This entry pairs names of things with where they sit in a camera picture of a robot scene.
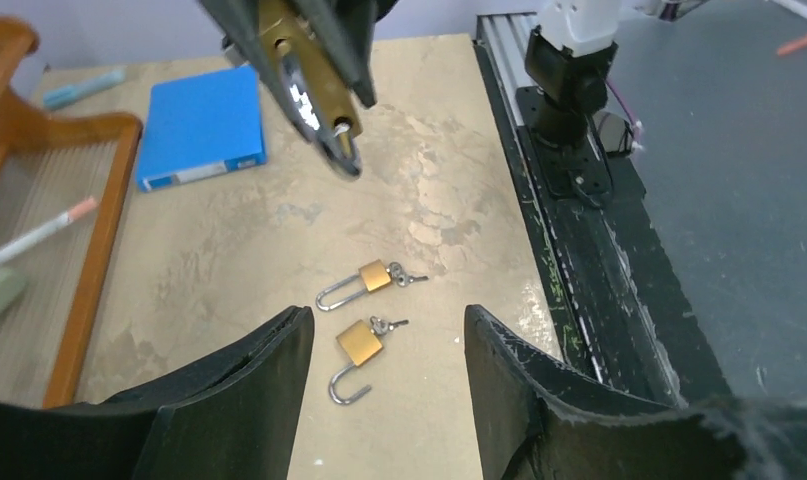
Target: wooden frame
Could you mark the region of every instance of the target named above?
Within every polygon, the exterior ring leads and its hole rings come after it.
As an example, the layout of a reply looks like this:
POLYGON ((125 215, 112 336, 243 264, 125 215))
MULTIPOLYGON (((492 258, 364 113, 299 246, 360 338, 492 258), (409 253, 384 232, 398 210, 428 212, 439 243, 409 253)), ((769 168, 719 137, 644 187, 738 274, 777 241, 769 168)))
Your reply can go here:
POLYGON ((128 113, 63 118, 21 99, 9 81, 23 57, 37 50, 38 43, 37 34, 27 24, 0 17, 0 171, 14 152, 105 141, 117 145, 44 397, 44 407, 52 408, 71 403, 79 384, 142 124, 128 113))

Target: padlock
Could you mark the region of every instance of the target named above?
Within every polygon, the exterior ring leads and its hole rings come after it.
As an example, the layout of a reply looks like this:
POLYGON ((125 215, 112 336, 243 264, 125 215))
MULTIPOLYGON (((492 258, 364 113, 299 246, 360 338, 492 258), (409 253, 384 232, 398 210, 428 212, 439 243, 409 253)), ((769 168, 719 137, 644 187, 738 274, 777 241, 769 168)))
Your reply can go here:
POLYGON ((341 348, 343 348, 347 356, 350 357, 350 363, 341 369, 340 372, 333 375, 332 379, 329 381, 329 396, 332 398, 333 402, 339 405, 350 405, 371 391, 371 386, 365 385, 354 395, 342 398, 336 393, 335 384, 341 377, 347 374, 347 372, 354 368, 361 367, 382 351, 382 342, 379 341, 379 337, 408 323, 408 320, 387 322, 377 317, 371 317, 371 326, 359 320, 336 337, 338 344, 341 345, 341 348))
POLYGON ((328 312, 344 304, 350 303, 366 293, 373 293, 378 290, 382 290, 383 288, 391 285, 392 281, 401 287, 406 287, 414 282, 422 282, 428 279, 429 277, 426 276, 413 277, 409 275, 405 270, 403 270, 403 266, 397 262, 391 262, 388 264, 388 267, 386 267, 381 260, 374 260, 373 262, 360 268, 359 273, 351 275, 344 280, 321 290, 321 293, 315 297, 315 305, 317 305, 320 310, 328 312), (362 279, 362 283, 365 285, 361 290, 330 305, 324 305, 322 303, 324 297, 326 297, 328 294, 338 290, 350 282, 356 281, 359 278, 362 279))

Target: gray floor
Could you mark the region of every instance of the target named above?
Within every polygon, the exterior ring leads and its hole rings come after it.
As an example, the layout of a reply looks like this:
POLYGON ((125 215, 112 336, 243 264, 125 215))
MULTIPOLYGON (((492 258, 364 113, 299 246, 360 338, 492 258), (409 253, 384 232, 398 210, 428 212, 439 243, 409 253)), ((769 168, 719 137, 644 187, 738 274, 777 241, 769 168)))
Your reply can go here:
POLYGON ((805 33, 732 0, 618 36, 646 208, 738 395, 807 396, 807 50, 775 54, 805 33))

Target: beige tabletop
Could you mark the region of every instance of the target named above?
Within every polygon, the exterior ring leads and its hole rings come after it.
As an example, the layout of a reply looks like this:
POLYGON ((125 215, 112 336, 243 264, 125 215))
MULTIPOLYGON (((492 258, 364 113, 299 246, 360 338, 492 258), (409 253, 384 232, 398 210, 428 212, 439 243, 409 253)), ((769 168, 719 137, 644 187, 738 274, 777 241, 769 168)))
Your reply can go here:
MULTIPOLYGON (((130 66, 125 84, 65 113, 145 119, 153 84, 226 66, 130 66)), ((104 70, 51 71, 40 89, 104 70)), ((315 310, 290 476, 481 476, 464 309, 484 305, 558 357, 541 282, 470 39, 378 42, 372 70, 379 103, 362 112, 356 182, 334 176, 263 92, 268 165, 156 193, 130 188, 78 399, 100 402, 175 370, 289 305, 314 305, 361 265, 396 260, 430 280, 315 310), (340 383, 345 394, 373 391, 337 406, 326 386, 347 358, 335 336, 370 315, 411 324, 340 383)))

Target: open padlock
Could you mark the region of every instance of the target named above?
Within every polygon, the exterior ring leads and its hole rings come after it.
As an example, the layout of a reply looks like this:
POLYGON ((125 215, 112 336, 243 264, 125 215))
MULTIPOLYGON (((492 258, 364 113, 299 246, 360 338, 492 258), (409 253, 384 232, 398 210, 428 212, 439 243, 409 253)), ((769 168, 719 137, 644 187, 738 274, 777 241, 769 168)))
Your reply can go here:
POLYGON ((403 265, 400 265, 397 262, 391 262, 386 267, 381 260, 375 260, 362 268, 359 269, 359 273, 355 275, 351 275, 344 280, 330 285, 329 287, 321 290, 321 293, 315 297, 315 305, 318 306, 319 309, 323 310, 324 312, 328 312, 330 310, 335 310, 336 308, 345 305, 347 303, 352 302, 353 300, 361 297, 366 293, 373 293, 378 290, 382 290, 383 288, 391 285, 393 281, 400 287, 407 287, 414 282, 423 282, 429 280, 427 276, 420 276, 414 277, 406 273, 403 270, 403 265), (362 279, 362 283, 365 284, 364 288, 359 290, 358 292, 342 299, 337 302, 334 302, 330 305, 324 305, 322 300, 324 297, 329 295, 330 293, 338 290, 339 288, 358 280, 359 278, 362 279))
POLYGON ((329 396, 332 398, 333 402, 339 405, 350 405, 371 391, 371 386, 365 385, 350 397, 342 398, 336 393, 335 384, 341 377, 346 375, 347 372, 354 368, 361 367, 382 351, 383 347, 382 342, 379 341, 380 337, 408 323, 409 320, 388 322, 381 318, 371 317, 370 326, 362 320, 359 320, 336 337, 338 344, 341 345, 341 348, 343 348, 347 356, 350 357, 350 363, 333 375, 329 381, 329 396))

